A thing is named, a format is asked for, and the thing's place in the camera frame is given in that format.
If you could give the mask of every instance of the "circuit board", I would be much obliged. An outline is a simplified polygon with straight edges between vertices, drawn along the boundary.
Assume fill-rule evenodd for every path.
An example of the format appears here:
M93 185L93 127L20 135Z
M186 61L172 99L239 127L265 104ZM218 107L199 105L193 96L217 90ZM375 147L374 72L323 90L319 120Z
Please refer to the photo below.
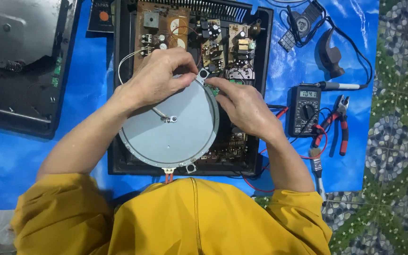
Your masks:
M133 72L154 49L187 48L190 9L139 1L136 15Z
M202 45L204 67L214 65L209 72L222 72L226 66L224 59L224 46L222 43L220 20L208 20L211 28L211 39L205 41Z
M238 132L232 134L229 140L215 140L205 155L196 160L196 164L214 164L240 161L247 151L247 134Z
M229 25L228 65L235 68L251 68L253 66L256 41L250 36L247 25Z

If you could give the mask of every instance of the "red-black handle pliers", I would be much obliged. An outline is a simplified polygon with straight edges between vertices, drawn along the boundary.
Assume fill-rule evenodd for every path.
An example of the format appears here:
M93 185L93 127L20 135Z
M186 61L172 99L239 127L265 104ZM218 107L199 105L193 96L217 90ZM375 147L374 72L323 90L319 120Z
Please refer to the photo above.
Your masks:
M339 119L341 123L341 133L342 133L342 141L341 141L341 148L340 148L340 155L344 156L347 151L347 142L349 141L349 127L347 125L347 107L349 105L349 97L344 98L344 95L338 96L338 99L336 100L335 103L335 109L331 113L330 116L328 116L324 122L320 125L323 130L326 130L326 128L333 122L335 119ZM312 146L314 148L319 147L320 141L322 140L322 131L320 129L317 130L318 135L314 137Z

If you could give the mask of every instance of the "person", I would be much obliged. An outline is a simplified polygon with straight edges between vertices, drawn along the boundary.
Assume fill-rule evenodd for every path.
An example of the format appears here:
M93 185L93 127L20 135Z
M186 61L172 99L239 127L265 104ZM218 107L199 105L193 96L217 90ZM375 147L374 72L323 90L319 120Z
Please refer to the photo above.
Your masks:
M173 78L178 67L189 72ZM18 200L11 225L19 255L330 254L322 198L281 122L255 88L221 78L206 83L225 93L215 98L230 120L267 143L276 188L270 205L228 184L184 178L153 184L110 209L89 173L133 111L189 86L197 74L184 49L156 49L58 142Z

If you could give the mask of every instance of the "multimeter dial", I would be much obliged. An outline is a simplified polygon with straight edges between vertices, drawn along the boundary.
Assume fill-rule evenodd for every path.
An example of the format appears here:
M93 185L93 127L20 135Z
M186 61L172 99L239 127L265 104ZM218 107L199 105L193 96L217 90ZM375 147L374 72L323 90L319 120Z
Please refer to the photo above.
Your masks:
M313 125L319 123L320 89L293 87L291 112L289 117L289 135L291 137L314 136Z

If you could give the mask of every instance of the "yellow jacket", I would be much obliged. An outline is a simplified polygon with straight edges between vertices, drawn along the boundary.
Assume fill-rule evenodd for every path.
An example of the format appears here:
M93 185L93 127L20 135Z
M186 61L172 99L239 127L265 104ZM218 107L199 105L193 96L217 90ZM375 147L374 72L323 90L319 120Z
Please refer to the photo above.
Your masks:
M48 175L18 200L20 255L330 254L316 192L277 190L262 208L239 189L186 178L156 183L116 212L94 180Z

